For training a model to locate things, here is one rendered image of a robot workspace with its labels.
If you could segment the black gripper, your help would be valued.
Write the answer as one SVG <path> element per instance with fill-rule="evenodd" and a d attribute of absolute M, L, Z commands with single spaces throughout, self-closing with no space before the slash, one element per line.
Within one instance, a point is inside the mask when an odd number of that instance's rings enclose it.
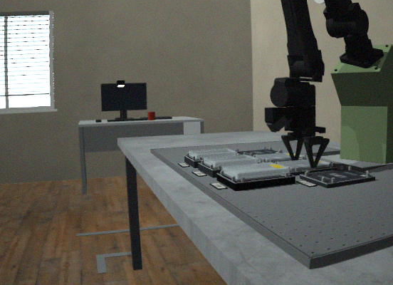
<path fill-rule="evenodd" d="M 305 149 L 308 155 L 309 163 L 311 168 L 315 168 L 318 165 L 318 162 L 323 154 L 325 148 L 328 146 L 330 139 L 323 138 L 322 136 L 315 136 L 315 132 L 325 133 L 325 128 L 315 126 L 315 105 L 308 106 L 308 108 L 312 108 L 312 127 L 311 128 L 293 128 L 285 125 L 285 131 L 293 131 L 293 133 L 288 133 L 287 135 L 282 135 L 281 138 L 289 152 L 291 160 L 298 160 L 300 156 L 300 151 L 303 146 L 303 142 L 305 145 Z M 312 137 L 310 137 L 312 136 Z M 293 154 L 292 148 L 290 146 L 291 140 L 297 140 L 297 149 L 295 156 Z M 317 142 L 319 141 L 319 142 Z M 317 156 L 315 158 L 315 162 L 313 160 L 313 145 L 320 145 Z"/>

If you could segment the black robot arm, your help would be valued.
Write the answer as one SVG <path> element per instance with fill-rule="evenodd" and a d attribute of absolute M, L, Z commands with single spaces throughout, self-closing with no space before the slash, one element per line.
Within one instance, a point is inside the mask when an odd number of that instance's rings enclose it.
<path fill-rule="evenodd" d="M 324 1 L 326 8 L 323 14 L 328 34 L 335 38 L 343 37 L 345 41 L 346 52 L 340 56 L 342 63 L 369 68 L 383 57 L 383 50 L 373 48 L 371 39 L 368 39 L 369 20 L 358 2 Z M 307 0 L 281 0 L 281 4 L 287 30 L 290 76 L 276 78 L 271 89 L 272 103 L 282 108 L 265 108 L 266 125 L 275 133 L 285 125 L 312 127 L 312 108 L 308 106 L 315 105 L 315 86 L 301 81 L 322 82 L 325 71 L 310 22 Z M 298 105 L 306 108 L 294 108 Z"/>

